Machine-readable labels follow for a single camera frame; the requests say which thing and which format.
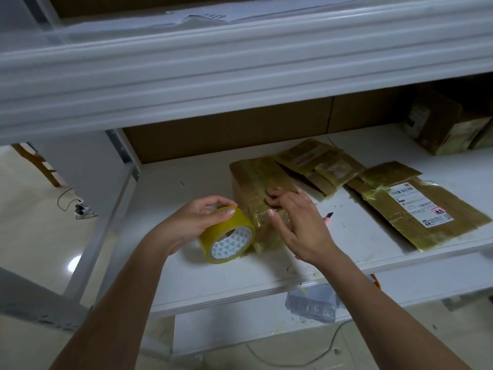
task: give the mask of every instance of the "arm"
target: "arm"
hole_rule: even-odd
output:
[[[195,199],[158,224],[137,245],[108,292],[53,362],[51,370],[133,370],[145,323],[169,255],[207,227],[231,217],[237,206],[220,196]]]
[[[299,191],[268,192],[267,203],[281,206],[292,231],[273,210],[271,221],[284,243],[325,276],[353,317],[380,369],[469,369],[450,349],[385,293],[375,288],[333,242],[309,197]]]

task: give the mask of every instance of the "cardboard package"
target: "cardboard package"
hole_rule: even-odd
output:
[[[313,138],[273,156],[274,160],[303,175],[327,197],[364,170],[350,155]]]
[[[421,251],[464,235],[491,219],[397,161],[367,169],[347,185]]]
[[[254,249],[261,253],[279,248],[282,241],[267,215],[267,210],[272,208],[265,202],[266,190],[281,187],[285,191],[296,192],[291,178],[270,157],[236,161],[229,168],[234,199],[255,227]],[[275,211],[289,224],[289,217],[284,210],[277,208]]]
[[[404,128],[430,153],[442,155],[465,151],[490,119],[483,111],[426,88],[418,92]]]
[[[470,149],[493,146],[493,119],[478,133],[478,136],[469,145]]]

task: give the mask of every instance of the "cardboard panel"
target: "cardboard panel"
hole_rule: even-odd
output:
[[[401,122],[414,93],[413,87],[402,86],[336,96],[328,133]]]
[[[50,0],[60,18],[94,16],[156,7],[224,0]]]
[[[140,161],[170,160],[323,135],[332,98],[312,99],[123,129]]]

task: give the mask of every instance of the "hand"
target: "hand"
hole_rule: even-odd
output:
[[[274,210],[269,209],[267,214],[283,242],[300,260],[317,266],[317,263],[337,253],[339,248],[332,240],[324,219],[303,191],[294,193],[269,189],[267,194],[271,196],[265,200],[268,205],[280,206],[287,212],[292,230]]]
[[[221,207],[238,206],[234,201],[217,195],[194,199],[154,227],[145,238],[163,247],[166,256],[172,255],[207,227],[228,220],[235,212],[234,209],[213,211],[207,208],[216,204]]]

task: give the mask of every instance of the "barcode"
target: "barcode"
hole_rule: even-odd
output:
[[[414,188],[413,187],[409,187],[409,188],[403,188],[403,189],[400,189],[400,190],[397,190],[397,191],[392,191],[391,192],[391,195],[392,196],[395,196],[395,195],[397,195],[399,193],[404,193],[406,191],[414,191]]]

